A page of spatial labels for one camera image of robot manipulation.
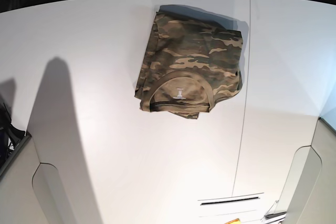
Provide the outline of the camouflage T-shirt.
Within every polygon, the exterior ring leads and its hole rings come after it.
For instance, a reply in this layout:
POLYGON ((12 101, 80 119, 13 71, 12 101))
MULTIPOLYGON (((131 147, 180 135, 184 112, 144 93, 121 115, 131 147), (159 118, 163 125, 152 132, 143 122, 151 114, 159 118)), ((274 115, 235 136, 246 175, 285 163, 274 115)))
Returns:
POLYGON ((180 5, 156 12, 135 88, 140 109, 196 119, 243 86, 235 20, 180 5))

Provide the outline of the yellow orange object bottom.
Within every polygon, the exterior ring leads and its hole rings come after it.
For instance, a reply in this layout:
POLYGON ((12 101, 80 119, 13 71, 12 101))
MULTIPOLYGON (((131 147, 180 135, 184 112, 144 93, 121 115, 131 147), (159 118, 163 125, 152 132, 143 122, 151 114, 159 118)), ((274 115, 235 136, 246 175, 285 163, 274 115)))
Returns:
POLYGON ((227 222, 225 224, 241 224, 241 221, 239 219, 234 219, 234 220, 229 221, 229 222, 227 222))

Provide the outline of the grey flat tool bottom right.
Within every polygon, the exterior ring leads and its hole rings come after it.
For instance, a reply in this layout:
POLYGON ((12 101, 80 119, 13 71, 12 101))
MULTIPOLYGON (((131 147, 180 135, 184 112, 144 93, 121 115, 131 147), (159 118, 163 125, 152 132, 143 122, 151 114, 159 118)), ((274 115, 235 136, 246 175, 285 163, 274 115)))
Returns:
POLYGON ((270 207, 270 209, 265 213, 264 217, 262 218, 262 223, 282 223, 287 215, 286 211, 281 212, 273 212, 278 206, 279 200, 276 200, 274 204, 270 207))

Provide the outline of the black equipment at left edge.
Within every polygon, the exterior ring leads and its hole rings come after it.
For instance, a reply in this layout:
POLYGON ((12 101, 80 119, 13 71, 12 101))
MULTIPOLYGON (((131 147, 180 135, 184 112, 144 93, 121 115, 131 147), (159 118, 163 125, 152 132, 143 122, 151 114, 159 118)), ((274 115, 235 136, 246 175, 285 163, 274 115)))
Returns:
POLYGON ((10 113, 5 105, 1 104, 1 159, 8 159, 26 136, 26 132, 12 125, 10 113))

